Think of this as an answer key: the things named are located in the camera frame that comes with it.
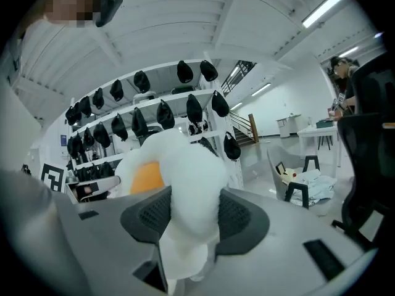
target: white ceiling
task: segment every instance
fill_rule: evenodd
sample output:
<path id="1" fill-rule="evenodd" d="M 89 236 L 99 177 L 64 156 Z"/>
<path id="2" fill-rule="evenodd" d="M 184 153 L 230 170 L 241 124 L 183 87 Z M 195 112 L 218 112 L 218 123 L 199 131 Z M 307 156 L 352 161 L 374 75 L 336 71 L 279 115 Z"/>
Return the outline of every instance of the white ceiling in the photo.
<path id="1" fill-rule="evenodd" d="M 67 109 L 72 97 L 78 100 L 135 70 L 201 59 L 204 51 L 213 61 L 220 59 L 214 64 L 221 82 L 237 60 L 270 62 L 280 71 L 304 51 L 319 56 L 347 36 L 355 38 L 358 31 L 367 30 L 369 24 L 359 8 L 346 6 L 277 59 L 279 50 L 304 32 L 302 21 L 322 1 L 123 0 L 113 20 L 101 29 L 40 21 L 27 32 L 19 98 L 33 116 L 51 122 Z M 157 78 L 158 87 L 164 89 L 177 82 L 177 74 L 170 76 L 166 69 Z M 39 87 L 36 95 L 26 91 L 33 83 Z"/>

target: black and white sign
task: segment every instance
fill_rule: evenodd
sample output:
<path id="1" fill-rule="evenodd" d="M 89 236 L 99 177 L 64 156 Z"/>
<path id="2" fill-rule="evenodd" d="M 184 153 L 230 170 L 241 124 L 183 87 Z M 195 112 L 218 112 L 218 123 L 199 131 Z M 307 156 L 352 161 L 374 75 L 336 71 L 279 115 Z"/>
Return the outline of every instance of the black and white sign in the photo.
<path id="1" fill-rule="evenodd" d="M 51 190 L 65 192 L 67 168 L 53 163 L 44 163 L 40 169 L 39 178 Z"/>

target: sign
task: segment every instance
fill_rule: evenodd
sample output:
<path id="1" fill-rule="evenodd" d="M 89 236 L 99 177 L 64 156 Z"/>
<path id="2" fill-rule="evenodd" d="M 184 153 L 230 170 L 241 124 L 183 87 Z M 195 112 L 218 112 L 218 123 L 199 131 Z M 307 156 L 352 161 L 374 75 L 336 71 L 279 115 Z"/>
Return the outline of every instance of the sign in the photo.
<path id="1" fill-rule="evenodd" d="M 61 165 L 44 162 L 39 171 L 39 179 L 55 192 L 65 192 L 67 168 Z"/>
<path id="2" fill-rule="evenodd" d="M 66 135 L 61 135 L 60 136 L 60 145 L 61 146 L 67 146 L 67 136 Z"/>

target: white cloth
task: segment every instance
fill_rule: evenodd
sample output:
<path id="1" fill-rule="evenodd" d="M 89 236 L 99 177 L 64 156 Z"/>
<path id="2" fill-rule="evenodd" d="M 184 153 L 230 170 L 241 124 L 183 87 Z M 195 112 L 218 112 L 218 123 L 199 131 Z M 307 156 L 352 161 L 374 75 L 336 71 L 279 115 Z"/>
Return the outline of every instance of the white cloth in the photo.
<path id="1" fill-rule="evenodd" d="M 299 173 L 294 180 L 296 183 L 305 184 L 309 187 L 309 206 L 322 199 L 331 199 L 333 197 L 333 186 L 337 181 L 335 178 L 321 175 L 318 169 Z M 301 206 L 302 191 L 295 190 L 291 202 Z"/>

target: white floor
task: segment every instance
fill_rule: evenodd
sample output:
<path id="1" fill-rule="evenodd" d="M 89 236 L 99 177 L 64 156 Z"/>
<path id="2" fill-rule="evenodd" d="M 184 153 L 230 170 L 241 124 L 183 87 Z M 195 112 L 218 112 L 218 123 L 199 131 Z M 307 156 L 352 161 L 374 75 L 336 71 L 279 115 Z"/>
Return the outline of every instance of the white floor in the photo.
<path id="1" fill-rule="evenodd" d="M 263 196 L 276 199 L 276 194 L 269 191 L 275 190 L 272 172 L 267 159 L 267 148 L 272 145 L 281 145 L 288 152 L 299 154 L 299 138 L 270 137 L 261 138 L 258 144 L 242 147 L 241 170 L 243 172 L 244 189 Z M 325 216 L 320 217 L 324 222 L 331 224 L 333 220 L 341 221 L 341 206 L 351 190 L 351 181 L 354 176 L 349 157 L 342 146 L 341 167 L 337 168 L 335 194 L 330 200 L 330 208 Z M 307 154 L 314 154 L 313 140 L 307 147 Z M 318 161 L 323 175 L 330 175 L 332 163 L 332 151 L 329 151 L 326 141 L 318 151 Z M 314 169 L 314 163 L 310 162 L 309 170 Z"/>

